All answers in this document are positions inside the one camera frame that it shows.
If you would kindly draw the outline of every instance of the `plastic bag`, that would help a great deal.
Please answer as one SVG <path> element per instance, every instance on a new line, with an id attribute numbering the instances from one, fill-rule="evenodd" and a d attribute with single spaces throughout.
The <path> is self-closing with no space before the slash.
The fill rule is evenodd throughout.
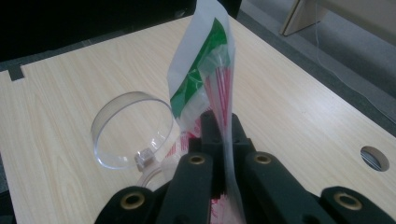
<path id="1" fill-rule="evenodd" d="M 219 204 L 228 203 L 231 210 L 225 205 L 221 212 L 212 211 L 212 220 L 215 213 L 233 216 L 232 223 L 245 223 L 233 170 L 231 108 L 235 47 L 228 19 L 227 11 L 216 0 L 197 1 L 168 71 L 172 112 L 184 139 L 181 141 L 184 147 L 179 151 L 173 148 L 171 152 L 187 152 L 188 138 L 200 136 L 200 115 L 213 109 L 223 139 L 226 171 L 227 197 L 222 197 Z M 212 204 L 212 208 L 224 207 L 219 204 Z M 216 223 L 222 223 L 223 217 L 217 217 Z"/>

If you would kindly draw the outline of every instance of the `wooden table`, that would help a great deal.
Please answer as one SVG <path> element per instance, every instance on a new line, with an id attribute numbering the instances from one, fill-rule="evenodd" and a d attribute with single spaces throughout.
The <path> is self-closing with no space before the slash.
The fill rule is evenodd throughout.
<path id="1" fill-rule="evenodd" d="M 102 167 L 92 121 L 128 91 L 169 100 L 166 73 L 190 18 L 24 65 L 0 74 L 0 149 L 19 223 L 93 223 L 131 171 Z M 236 44 L 233 112 L 258 150 L 277 156 L 317 195 L 354 189 L 396 218 L 396 138 L 232 20 Z M 361 149 L 389 160 L 371 169 Z"/>

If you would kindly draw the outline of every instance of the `clear plastic cup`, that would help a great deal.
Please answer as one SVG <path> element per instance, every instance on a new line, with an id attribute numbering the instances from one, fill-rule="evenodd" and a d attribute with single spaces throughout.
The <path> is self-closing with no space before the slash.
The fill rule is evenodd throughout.
<path id="1" fill-rule="evenodd" d="M 109 169 L 136 168 L 144 175 L 151 166 L 151 172 L 158 173 L 161 168 L 156 164 L 176 139 L 178 131 L 173 130 L 174 119 L 166 102 L 142 91 L 128 92 L 96 115 L 91 128 L 94 156 Z"/>

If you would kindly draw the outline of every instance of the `round cable hole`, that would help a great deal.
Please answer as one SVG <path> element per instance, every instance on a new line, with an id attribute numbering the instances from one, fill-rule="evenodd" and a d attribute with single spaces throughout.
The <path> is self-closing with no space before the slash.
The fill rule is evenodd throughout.
<path id="1" fill-rule="evenodd" d="M 363 207 L 361 201 L 344 192 L 335 193 L 334 199 L 338 204 L 349 210 L 358 211 L 361 210 L 361 208 Z"/>
<path id="2" fill-rule="evenodd" d="M 191 164 L 199 165 L 205 162 L 205 158 L 202 156 L 191 156 L 189 161 Z"/>
<path id="3" fill-rule="evenodd" d="M 139 192 L 131 192 L 125 194 L 120 202 L 120 205 L 125 210 L 132 210 L 140 207 L 145 202 L 145 196 Z"/>
<path id="4" fill-rule="evenodd" d="M 271 162 L 271 158 L 264 156 L 264 155 L 256 155 L 254 157 L 254 161 L 261 163 L 261 164 L 268 164 Z"/>
<path id="5" fill-rule="evenodd" d="M 385 172 L 389 169 L 388 158 L 375 147 L 363 147 L 361 149 L 361 158 L 376 171 Z"/>

